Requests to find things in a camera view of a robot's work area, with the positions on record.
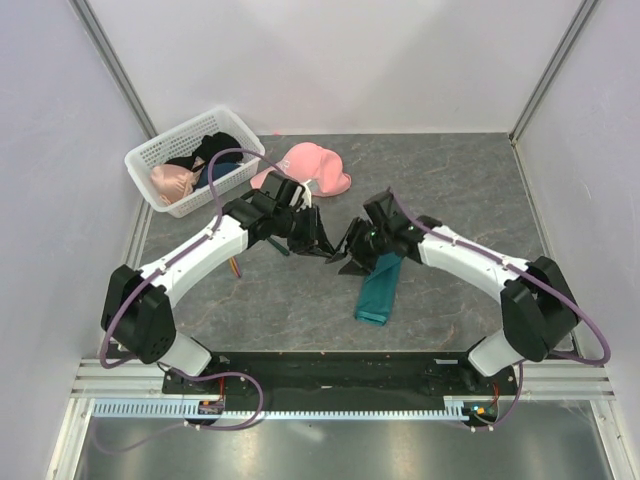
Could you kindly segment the teal satin napkin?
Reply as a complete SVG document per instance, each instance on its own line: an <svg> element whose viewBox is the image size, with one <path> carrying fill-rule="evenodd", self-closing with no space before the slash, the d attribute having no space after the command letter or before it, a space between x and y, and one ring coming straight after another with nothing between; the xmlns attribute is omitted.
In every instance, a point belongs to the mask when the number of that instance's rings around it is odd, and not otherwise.
<svg viewBox="0 0 640 480"><path fill-rule="evenodd" d="M360 289L354 310L357 321L384 326L392 315L403 259L394 253L381 256Z"/></svg>

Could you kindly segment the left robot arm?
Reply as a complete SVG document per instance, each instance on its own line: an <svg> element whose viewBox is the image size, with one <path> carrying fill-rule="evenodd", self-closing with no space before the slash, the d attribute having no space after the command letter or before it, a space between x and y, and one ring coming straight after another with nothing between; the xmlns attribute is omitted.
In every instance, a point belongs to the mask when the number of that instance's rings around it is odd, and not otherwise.
<svg viewBox="0 0 640 480"><path fill-rule="evenodd" d="M308 185L276 171L260 188L218 206L210 223L169 254L137 270L118 267L101 317L104 340L116 340L144 364L179 371L198 393L211 392L220 378L213 355L177 330L173 309L217 267L271 237L285 240L297 255L329 258L335 252Z"/></svg>

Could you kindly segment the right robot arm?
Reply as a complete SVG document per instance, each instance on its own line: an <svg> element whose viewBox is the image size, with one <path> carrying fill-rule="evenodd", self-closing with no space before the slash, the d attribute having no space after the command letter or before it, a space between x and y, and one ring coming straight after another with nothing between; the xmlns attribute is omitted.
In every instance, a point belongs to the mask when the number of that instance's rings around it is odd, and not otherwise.
<svg viewBox="0 0 640 480"><path fill-rule="evenodd" d="M430 216L411 215L391 190L371 197L365 217L354 218L332 262L344 275L371 274L386 254L449 273L481 290L499 306L502 326L473 345L458 368L467 392L483 392L500 370L546 359L580 322L575 300L557 263L501 254Z"/></svg>

